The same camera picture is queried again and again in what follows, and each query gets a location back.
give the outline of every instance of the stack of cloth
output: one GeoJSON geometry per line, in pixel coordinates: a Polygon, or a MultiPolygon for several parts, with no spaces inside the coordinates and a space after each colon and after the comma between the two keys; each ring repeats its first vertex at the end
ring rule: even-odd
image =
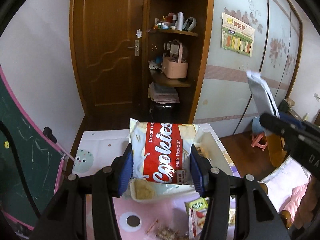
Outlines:
{"type": "Polygon", "coordinates": [[[161,86],[154,82],[149,85],[148,93],[151,100],[159,104],[180,102],[175,88],[161,86]]]}

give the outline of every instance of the blue gripper pad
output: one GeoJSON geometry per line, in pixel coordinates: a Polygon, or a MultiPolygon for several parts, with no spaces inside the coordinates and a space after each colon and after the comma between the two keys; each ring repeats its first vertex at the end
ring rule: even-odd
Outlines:
{"type": "Polygon", "coordinates": [[[190,173],[196,191],[204,196],[209,184],[210,163],[198,154],[196,147],[192,145],[190,154],[190,173]]]}
{"type": "Polygon", "coordinates": [[[121,161],[121,172],[118,177],[118,195],[121,196],[127,190],[129,179],[132,176],[133,156],[131,143],[128,144],[121,161]]]}

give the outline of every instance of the wooden door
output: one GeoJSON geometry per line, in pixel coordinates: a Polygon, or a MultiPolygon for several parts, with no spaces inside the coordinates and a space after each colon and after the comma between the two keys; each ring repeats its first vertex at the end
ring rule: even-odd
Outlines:
{"type": "Polygon", "coordinates": [[[139,111],[143,0],[74,0],[73,37],[80,88],[95,116],[139,111]],[[135,40],[140,53],[135,56],[135,40]]]}

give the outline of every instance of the white cylinder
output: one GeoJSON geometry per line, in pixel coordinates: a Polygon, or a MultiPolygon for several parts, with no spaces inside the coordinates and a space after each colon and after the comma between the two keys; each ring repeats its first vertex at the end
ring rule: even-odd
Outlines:
{"type": "Polygon", "coordinates": [[[183,27],[183,13],[178,13],[177,30],[182,31],[183,27]]]}

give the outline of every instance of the door handle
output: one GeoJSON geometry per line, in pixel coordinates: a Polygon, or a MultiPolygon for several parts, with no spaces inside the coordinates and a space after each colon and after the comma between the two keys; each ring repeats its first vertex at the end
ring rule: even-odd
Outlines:
{"type": "Polygon", "coordinates": [[[139,57],[139,40],[134,41],[134,46],[127,47],[128,49],[133,49],[134,48],[134,53],[136,57],[139,57]]]}

